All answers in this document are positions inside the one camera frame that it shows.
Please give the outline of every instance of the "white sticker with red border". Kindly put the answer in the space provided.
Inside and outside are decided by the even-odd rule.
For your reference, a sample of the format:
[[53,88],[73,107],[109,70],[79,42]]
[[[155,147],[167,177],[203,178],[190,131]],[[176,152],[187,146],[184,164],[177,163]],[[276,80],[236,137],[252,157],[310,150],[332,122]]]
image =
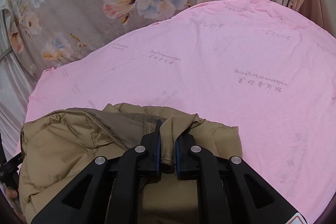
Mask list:
[[307,224],[300,213],[296,213],[286,224]]

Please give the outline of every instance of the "brown puffer jacket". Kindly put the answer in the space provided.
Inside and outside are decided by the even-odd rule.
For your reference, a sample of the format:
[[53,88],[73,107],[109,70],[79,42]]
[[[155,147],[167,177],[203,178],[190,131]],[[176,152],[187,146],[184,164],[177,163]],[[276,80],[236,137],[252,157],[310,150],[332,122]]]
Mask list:
[[[157,119],[164,121],[160,133],[165,170],[174,170],[174,142],[187,128],[196,144],[214,155],[242,156],[237,127],[209,122],[170,107],[123,103],[108,104],[102,111],[54,111],[26,123],[21,130],[24,161],[19,192],[27,222],[95,157],[119,157],[139,145],[144,134],[155,130]],[[163,173],[159,183],[149,183],[141,192],[139,223],[198,223],[197,215],[196,181],[179,181],[174,173]]]

